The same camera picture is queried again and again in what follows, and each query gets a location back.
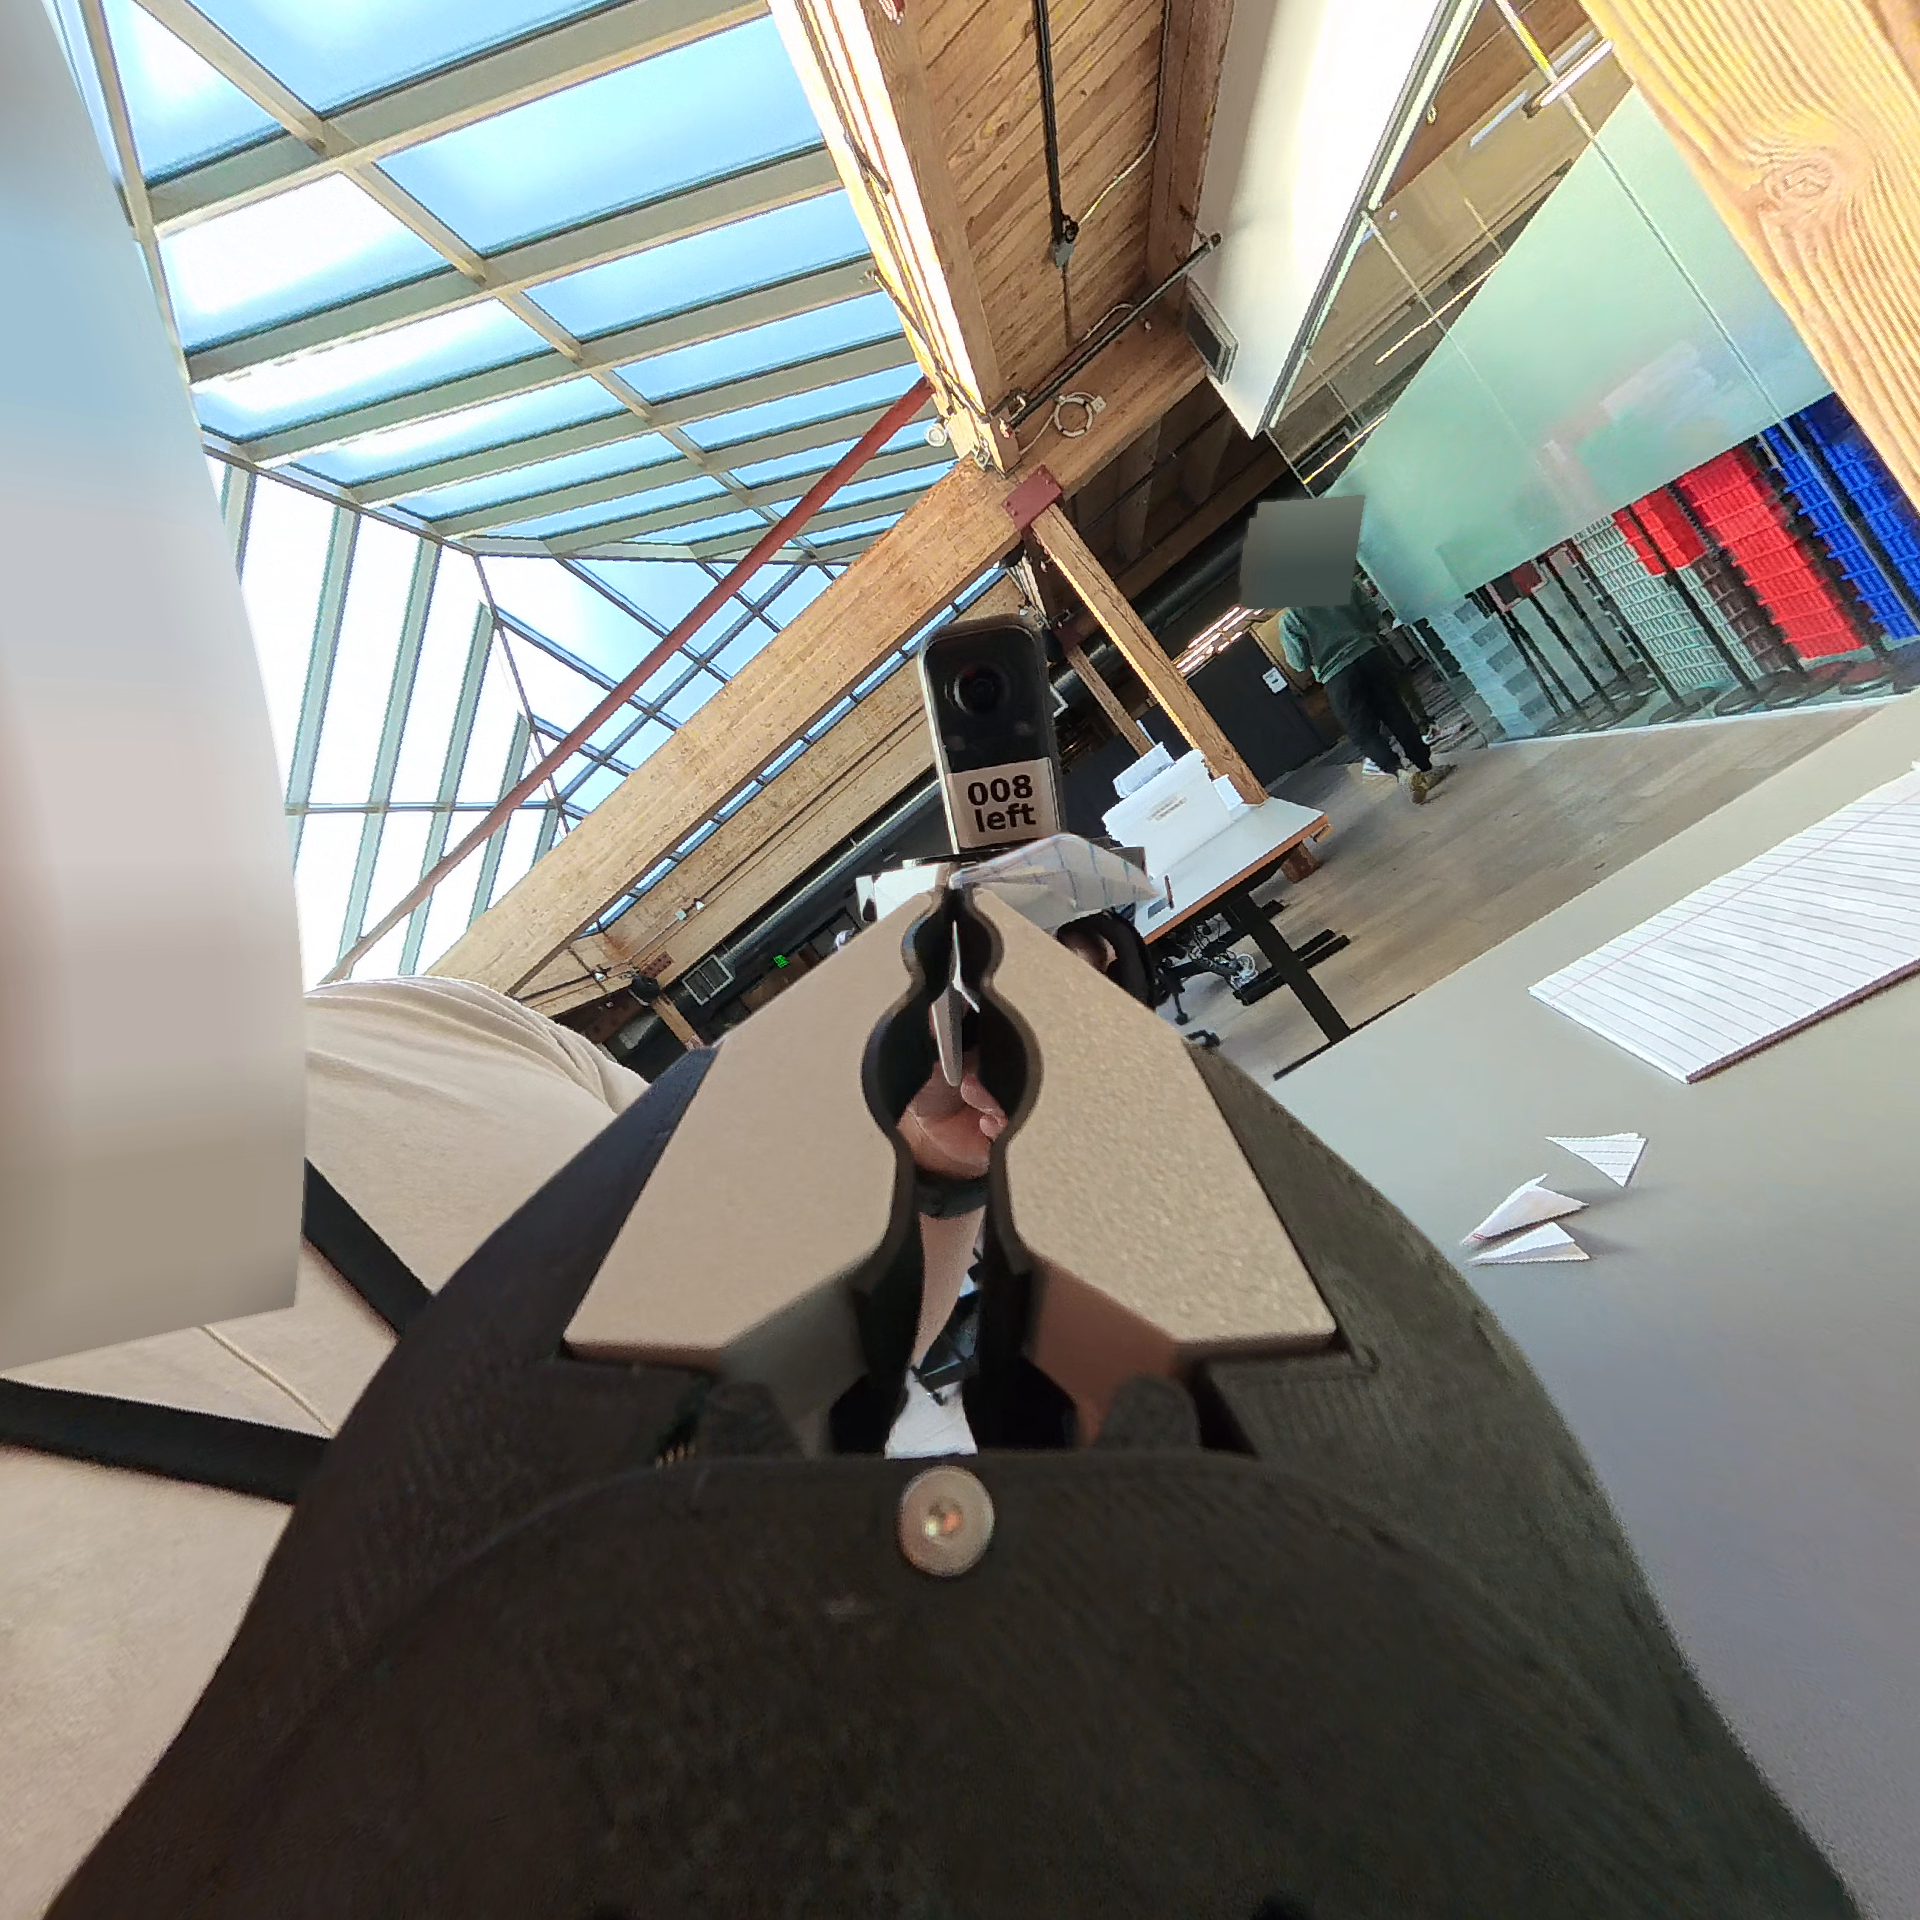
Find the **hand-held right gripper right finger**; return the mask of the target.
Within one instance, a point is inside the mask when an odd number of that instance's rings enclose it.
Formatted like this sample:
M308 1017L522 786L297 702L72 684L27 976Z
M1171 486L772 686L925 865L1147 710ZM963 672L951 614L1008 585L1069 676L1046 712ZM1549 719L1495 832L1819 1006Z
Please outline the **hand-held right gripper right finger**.
M981 1357L1029 1362L1093 1445L1134 1380L1331 1357L1337 1319L1203 1073L1206 1054L1052 932L961 913L992 1146Z

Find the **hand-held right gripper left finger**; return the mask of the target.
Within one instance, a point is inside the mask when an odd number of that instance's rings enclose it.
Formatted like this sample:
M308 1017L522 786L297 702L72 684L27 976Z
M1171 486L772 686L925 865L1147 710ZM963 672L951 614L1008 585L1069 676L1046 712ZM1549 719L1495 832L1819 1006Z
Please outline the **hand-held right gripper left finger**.
M756 1382L810 1425L858 1380L889 1426L923 1313L901 1116L938 1080L953 900L920 884L729 1032L567 1328L595 1361Z

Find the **lined paper piece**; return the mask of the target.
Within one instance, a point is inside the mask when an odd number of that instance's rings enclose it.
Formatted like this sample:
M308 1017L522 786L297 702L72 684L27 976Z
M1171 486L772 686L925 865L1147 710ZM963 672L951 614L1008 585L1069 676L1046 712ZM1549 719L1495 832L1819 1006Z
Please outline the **lined paper piece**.
M978 1042L992 976L987 932L972 932L987 903L999 903L1056 944L1080 937L1097 949L1099 973L1129 998L1154 1006L1157 975L1136 927L1136 910L1162 900L1159 887L1127 853L1077 834L1055 834L984 860L920 860L889 877L901 900L935 895L949 907L949 962L930 997L926 1030L930 1069L925 1088L956 1093L967 1053Z

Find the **person's left hand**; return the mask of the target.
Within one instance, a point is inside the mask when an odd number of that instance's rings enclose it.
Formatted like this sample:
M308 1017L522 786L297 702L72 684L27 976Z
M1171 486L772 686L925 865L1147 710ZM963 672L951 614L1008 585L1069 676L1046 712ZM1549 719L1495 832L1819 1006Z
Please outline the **person's left hand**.
M1007 1127L1007 1109L981 1077L981 1051L971 1048L961 1080L951 1082L943 1067L932 1069L896 1130L925 1177L972 1183L990 1171L994 1145Z

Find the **white boxes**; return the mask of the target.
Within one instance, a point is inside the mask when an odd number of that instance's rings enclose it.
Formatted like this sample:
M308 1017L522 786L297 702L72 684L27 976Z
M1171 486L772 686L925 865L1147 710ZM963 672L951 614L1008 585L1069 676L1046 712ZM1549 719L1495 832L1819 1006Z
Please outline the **white boxes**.
M1144 871L1164 878L1245 812L1234 783L1215 779L1204 755L1191 750L1118 798L1102 825L1117 848L1139 850Z

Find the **white-topped table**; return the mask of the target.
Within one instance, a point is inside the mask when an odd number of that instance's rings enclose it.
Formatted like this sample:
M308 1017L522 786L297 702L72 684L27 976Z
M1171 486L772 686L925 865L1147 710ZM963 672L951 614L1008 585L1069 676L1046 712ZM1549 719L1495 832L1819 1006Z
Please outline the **white-topped table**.
M1297 949L1276 927L1280 909L1257 899L1290 865L1312 866L1306 856L1331 831L1324 812L1278 798L1240 807L1177 856L1152 853L1144 826L1129 825L1123 815L1125 807L1107 815L1109 840L1144 853L1149 874L1161 887L1161 896L1134 913L1154 1004L1171 1003L1174 1021L1186 1026L1184 986L1213 975L1240 1006L1278 993L1294 997L1328 1044L1353 1035L1353 1022L1312 975L1317 962L1348 946L1348 937L1324 931Z

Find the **folded lined paper strip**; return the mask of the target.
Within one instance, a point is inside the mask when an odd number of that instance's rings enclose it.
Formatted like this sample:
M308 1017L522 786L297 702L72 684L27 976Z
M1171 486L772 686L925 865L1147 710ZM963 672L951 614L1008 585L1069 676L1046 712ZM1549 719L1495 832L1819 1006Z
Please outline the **folded lined paper strip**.
M1460 1242L1476 1266L1582 1264L1589 1250L1566 1228L1586 1202L1535 1178L1512 1190Z

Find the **lined writing pad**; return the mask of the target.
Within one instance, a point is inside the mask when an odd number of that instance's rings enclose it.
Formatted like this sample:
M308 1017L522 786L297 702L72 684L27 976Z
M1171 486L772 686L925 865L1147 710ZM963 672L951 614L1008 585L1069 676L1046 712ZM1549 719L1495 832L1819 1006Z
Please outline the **lined writing pad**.
M1863 794L1530 986L1693 1086L1919 973L1919 774Z

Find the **stack of grey bins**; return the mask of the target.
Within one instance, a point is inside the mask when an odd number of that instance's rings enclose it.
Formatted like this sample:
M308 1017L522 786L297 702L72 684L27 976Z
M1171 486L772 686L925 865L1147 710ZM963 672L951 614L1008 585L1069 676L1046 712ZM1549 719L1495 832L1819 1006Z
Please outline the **stack of grey bins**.
M1604 516L1475 589L1449 652L1508 740L1709 717L1740 690L1739 636L1696 572L1647 565Z

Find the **glass skylight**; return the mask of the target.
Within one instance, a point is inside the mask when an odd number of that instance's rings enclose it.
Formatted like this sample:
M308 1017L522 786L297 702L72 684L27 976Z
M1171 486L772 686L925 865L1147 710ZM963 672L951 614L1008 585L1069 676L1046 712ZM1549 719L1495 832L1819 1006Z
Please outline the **glass skylight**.
M302 973L414 975L951 469L750 3L50 5L243 580Z

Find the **stack of red bins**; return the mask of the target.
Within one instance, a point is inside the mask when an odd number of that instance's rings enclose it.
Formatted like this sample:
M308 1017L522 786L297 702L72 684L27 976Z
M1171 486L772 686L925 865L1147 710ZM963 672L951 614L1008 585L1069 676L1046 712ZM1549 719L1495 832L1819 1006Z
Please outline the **stack of red bins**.
M1863 636L1794 530L1773 479L1739 444L1613 515L1647 572L1725 560L1794 661L1849 661Z

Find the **stack of blue bins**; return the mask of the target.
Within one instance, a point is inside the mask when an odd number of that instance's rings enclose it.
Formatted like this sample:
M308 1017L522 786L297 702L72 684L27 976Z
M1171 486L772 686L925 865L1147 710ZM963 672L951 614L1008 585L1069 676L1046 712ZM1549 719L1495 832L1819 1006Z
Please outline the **stack of blue bins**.
M1884 636L1919 639L1917 506L1836 395L1764 429L1758 443L1840 576Z

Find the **light wooden post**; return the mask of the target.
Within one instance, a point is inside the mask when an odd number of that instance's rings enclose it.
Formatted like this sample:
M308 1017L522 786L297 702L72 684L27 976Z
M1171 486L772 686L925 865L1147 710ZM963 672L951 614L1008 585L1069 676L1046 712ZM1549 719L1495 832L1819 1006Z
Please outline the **light wooden post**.
M1919 489L1919 7L1592 3L1909 499Z

